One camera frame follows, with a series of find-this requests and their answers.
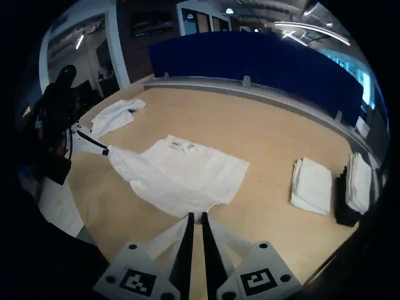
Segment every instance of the ceiling light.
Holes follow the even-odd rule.
[[[296,30],[293,30],[293,31],[291,31],[291,32],[283,32],[283,37],[282,37],[282,39],[284,39],[284,38],[286,38],[286,37],[289,37],[289,38],[292,38],[293,40],[295,40],[296,42],[302,44],[303,46],[308,47],[308,45],[307,45],[305,42],[303,42],[303,41],[300,40],[299,38],[297,38],[297,37],[295,37],[295,36],[292,35],[295,31],[296,31]]]
[[[286,38],[287,36],[291,36],[292,34],[294,34],[296,32],[296,30],[293,30],[293,31],[291,31],[291,32],[282,32],[283,33],[283,36],[282,36],[282,39],[284,39],[284,38]]]
[[[78,48],[79,48],[79,46],[81,45],[83,39],[84,39],[84,35],[82,34],[82,35],[80,36],[79,40],[78,40],[78,43],[76,44],[76,48],[75,48],[76,50],[78,50]]]
[[[296,27],[296,28],[304,28],[304,29],[313,30],[313,31],[325,34],[327,36],[330,36],[332,38],[335,38],[335,39],[341,41],[342,43],[346,44],[347,46],[351,45],[349,40],[347,38],[345,38],[344,36],[341,36],[333,31],[330,31],[328,29],[318,27],[315,25],[310,25],[310,24],[305,24],[305,23],[296,23],[296,22],[276,22],[275,26]]]
[[[316,9],[317,5],[318,5],[318,2],[311,9],[305,10],[303,13],[303,16],[308,16],[309,14],[311,14],[313,12],[313,10]]]

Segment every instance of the black cloth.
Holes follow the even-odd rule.
[[[109,266],[102,253],[47,222],[34,198],[13,185],[2,209],[0,298],[96,299],[92,287]]]
[[[361,218],[361,214],[351,209],[346,203],[346,176],[347,167],[344,167],[343,173],[336,178],[336,198],[334,202],[334,217],[336,223],[353,227]]]

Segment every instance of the window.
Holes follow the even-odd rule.
[[[364,71],[357,68],[356,66],[352,65],[351,63],[348,63],[347,61],[344,61],[340,58],[334,57],[329,54],[325,54],[324,52],[322,52],[322,54],[324,54],[325,56],[333,60],[335,63],[337,63],[339,66],[344,68],[359,82],[360,85],[362,85],[363,87],[362,100],[366,105],[369,105],[374,110],[375,103],[374,103],[374,97],[371,97],[372,87],[371,87],[370,76]]]
[[[182,8],[185,35],[207,33],[211,31],[208,14]]]
[[[229,31],[229,23],[220,18],[213,16],[212,25],[214,26],[214,31]]]

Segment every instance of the white wall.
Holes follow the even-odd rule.
[[[45,88],[49,84],[47,61],[49,41],[64,31],[72,29],[77,24],[101,15],[105,16],[105,34],[107,36],[108,49],[119,88],[126,88],[131,84],[121,49],[116,0],[80,0],[58,18],[58,20],[66,18],[66,22],[54,28],[54,30],[50,31],[49,29],[47,34],[43,37],[39,56],[39,77],[42,92],[45,91]]]
[[[222,15],[221,14],[222,7],[220,7],[220,9],[218,9],[218,7],[216,7],[216,4],[211,5],[208,2],[204,2],[204,1],[188,0],[185,2],[178,3],[176,5],[176,9],[177,9],[177,16],[178,16],[178,23],[179,23],[179,33],[181,36],[186,35],[184,17],[182,16],[182,9],[188,9],[188,10],[192,10],[195,12],[199,12],[199,13],[208,15],[212,32],[214,31],[213,17],[227,21],[229,23],[229,31],[232,30],[231,19],[229,17],[226,17],[225,15]]]

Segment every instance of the screw hole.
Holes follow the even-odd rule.
[[[161,300],[174,300],[175,296],[171,292],[163,292],[160,298]]]
[[[233,291],[227,291],[222,294],[223,300],[234,300],[236,298],[236,294]]]
[[[109,284],[113,284],[114,282],[116,282],[116,278],[114,276],[107,276],[105,278],[105,281],[108,282]]]
[[[285,274],[280,277],[280,281],[282,281],[283,283],[287,283],[290,279],[291,276],[289,274]]]

